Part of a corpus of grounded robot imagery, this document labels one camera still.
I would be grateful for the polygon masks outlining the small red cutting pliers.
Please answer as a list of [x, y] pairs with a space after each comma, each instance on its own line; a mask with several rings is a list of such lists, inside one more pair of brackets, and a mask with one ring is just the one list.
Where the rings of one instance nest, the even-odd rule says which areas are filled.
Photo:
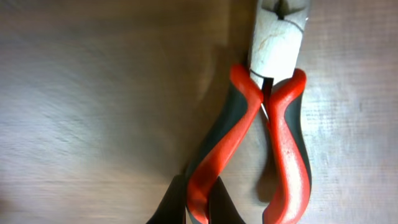
[[304, 214], [312, 189], [300, 124], [307, 78], [296, 63], [309, 9], [309, 0], [258, 2], [249, 65], [231, 68], [226, 103], [186, 169], [186, 208], [193, 223], [210, 223], [211, 189], [259, 111], [267, 117], [279, 175], [262, 221], [296, 223]]

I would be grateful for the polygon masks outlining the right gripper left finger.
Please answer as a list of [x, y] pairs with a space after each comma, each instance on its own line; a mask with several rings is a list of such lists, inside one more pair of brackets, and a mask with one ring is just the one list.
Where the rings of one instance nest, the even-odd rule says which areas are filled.
[[186, 224], [187, 185], [184, 175], [173, 177], [165, 195], [147, 224]]

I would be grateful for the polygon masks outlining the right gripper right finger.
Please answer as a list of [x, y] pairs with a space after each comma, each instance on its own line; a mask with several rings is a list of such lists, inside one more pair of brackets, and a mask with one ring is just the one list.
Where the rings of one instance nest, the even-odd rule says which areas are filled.
[[245, 224], [221, 177], [217, 178], [209, 196], [210, 224]]

